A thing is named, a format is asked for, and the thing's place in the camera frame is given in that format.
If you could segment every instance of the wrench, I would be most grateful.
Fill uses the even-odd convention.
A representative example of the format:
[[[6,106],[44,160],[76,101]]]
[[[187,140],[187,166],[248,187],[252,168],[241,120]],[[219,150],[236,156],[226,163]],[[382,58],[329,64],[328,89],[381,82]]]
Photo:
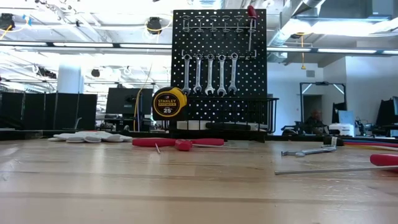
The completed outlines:
[[[319,149],[305,149],[301,151],[286,151],[286,152],[281,152],[282,156],[296,156],[296,157],[304,157],[305,155],[308,154],[316,154],[316,153],[323,153],[323,152],[334,152],[336,151],[337,148],[334,145],[323,145]]]
[[[217,95],[225,96],[226,90],[224,88],[224,62],[225,62],[225,55],[218,56],[218,60],[220,61],[220,87],[217,90]]]
[[[214,88],[211,85],[211,80],[212,80],[212,76],[213,76],[213,60],[214,60],[214,55],[213,54],[209,54],[207,55],[207,59],[209,61],[209,69],[208,69],[208,74],[207,74],[207,87],[205,89],[205,93],[206,95],[209,95],[209,92],[211,94],[214,93]]]
[[[229,92],[232,91],[232,94],[235,94],[237,90],[235,85],[235,78],[236,78],[236,61],[238,60],[238,54],[232,53],[231,59],[232,59],[231,84],[228,87],[228,91]]]
[[[191,89],[189,89],[189,61],[191,61],[192,57],[189,54],[184,55],[185,61],[185,74],[184,74],[184,88],[182,92],[186,95],[189,95]]]
[[[201,64],[201,54],[197,54],[197,83],[195,87],[193,87],[193,91],[196,93],[201,92],[201,86],[200,86],[200,64]]]

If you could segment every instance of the white pillar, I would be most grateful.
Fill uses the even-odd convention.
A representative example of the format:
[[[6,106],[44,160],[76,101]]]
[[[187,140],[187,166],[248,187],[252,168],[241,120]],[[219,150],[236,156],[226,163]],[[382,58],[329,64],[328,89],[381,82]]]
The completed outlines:
[[[57,90],[59,93],[83,93],[85,79],[77,63],[61,63],[58,69]]]

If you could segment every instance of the yellow tape measure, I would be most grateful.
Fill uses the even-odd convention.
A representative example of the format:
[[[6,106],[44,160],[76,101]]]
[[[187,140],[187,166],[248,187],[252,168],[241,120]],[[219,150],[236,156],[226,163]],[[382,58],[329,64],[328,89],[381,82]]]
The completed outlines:
[[[152,100],[154,119],[170,119],[178,116],[187,105],[187,96],[179,88],[165,87],[158,90]]]

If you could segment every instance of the person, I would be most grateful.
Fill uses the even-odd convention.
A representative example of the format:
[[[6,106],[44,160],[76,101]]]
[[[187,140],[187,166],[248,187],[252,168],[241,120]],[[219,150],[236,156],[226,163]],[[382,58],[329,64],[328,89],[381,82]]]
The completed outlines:
[[[319,110],[312,111],[311,117],[309,117],[304,123],[305,132],[307,134],[322,135],[325,133],[325,125],[322,123],[321,115],[322,114]]]

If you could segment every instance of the workbench surface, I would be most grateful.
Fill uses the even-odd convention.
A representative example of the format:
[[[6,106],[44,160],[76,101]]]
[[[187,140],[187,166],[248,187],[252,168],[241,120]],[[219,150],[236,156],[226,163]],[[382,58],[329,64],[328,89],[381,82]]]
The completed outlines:
[[[0,142],[1,223],[397,223],[398,175],[275,176],[370,166],[369,149],[281,157],[319,142],[230,141],[249,149]]]

